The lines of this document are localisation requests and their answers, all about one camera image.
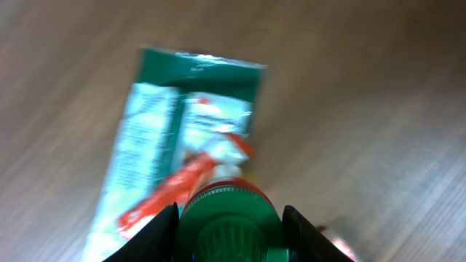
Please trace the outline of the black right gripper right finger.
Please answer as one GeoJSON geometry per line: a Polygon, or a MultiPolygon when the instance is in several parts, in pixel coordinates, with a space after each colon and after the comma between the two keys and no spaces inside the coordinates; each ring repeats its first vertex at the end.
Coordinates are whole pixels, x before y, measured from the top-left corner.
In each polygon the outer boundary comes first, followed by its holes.
{"type": "Polygon", "coordinates": [[[291,262],[353,262],[291,205],[284,207],[282,228],[291,262]]]}

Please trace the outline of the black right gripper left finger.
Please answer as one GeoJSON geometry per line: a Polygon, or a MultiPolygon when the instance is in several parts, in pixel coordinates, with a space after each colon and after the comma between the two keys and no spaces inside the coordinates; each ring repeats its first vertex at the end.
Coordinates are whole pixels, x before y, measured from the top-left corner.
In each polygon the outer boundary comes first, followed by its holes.
{"type": "Polygon", "coordinates": [[[179,209],[173,203],[103,262],[171,262],[178,224],[179,209]]]}

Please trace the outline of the small red snack packet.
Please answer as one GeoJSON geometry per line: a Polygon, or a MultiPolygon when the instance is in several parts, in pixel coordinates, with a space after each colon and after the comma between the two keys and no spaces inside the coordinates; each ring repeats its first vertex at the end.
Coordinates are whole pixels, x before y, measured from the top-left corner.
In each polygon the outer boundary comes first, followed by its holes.
{"type": "Polygon", "coordinates": [[[334,233],[332,230],[329,230],[327,226],[319,225],[317,230],[325,236],[339,251],[345,254],[349,259],[354,262],[360,262],[358,254],[355,250],[349,245],[349,243],[338,234],[334,233]]]}

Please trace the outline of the red Nescafe coffee stick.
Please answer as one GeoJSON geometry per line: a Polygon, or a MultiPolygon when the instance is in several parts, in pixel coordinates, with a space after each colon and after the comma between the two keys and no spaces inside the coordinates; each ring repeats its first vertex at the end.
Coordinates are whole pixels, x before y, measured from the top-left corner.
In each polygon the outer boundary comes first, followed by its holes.
{"type": "Polygon", "coordinates": [[[220,133],[207,140],[194,158],[118,219],[117,233],[126,240],[133,238],[166,206],[174,203],[184,206],[200,186],[215,177],[217,166],[238,167],[253,155],[252,145],[233,133],[220,133]]]}

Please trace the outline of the red sauce bottle green cap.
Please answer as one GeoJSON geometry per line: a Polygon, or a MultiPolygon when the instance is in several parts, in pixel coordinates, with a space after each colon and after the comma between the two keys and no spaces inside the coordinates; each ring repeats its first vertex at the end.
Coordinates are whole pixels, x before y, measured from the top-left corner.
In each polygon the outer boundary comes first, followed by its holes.
{"type": "Polygon", "coordinates": [[[173,246],[181,262],[289,262],[280,216],[242,178],[218,178],[185,204],[173,246]]]}

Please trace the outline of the green 3M gloves pack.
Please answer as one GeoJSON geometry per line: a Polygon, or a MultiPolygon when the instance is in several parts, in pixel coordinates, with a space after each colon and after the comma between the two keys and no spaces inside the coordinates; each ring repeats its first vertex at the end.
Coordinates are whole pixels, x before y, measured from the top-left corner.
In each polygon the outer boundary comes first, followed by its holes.
{"type": "Polygon", "coordinates": [[[145,48],[111,152],[84,262],[125,244],[117,221],[172,172],[188,151],[221,132],[249,135],[265,66],[170,49],[145,48]]]}

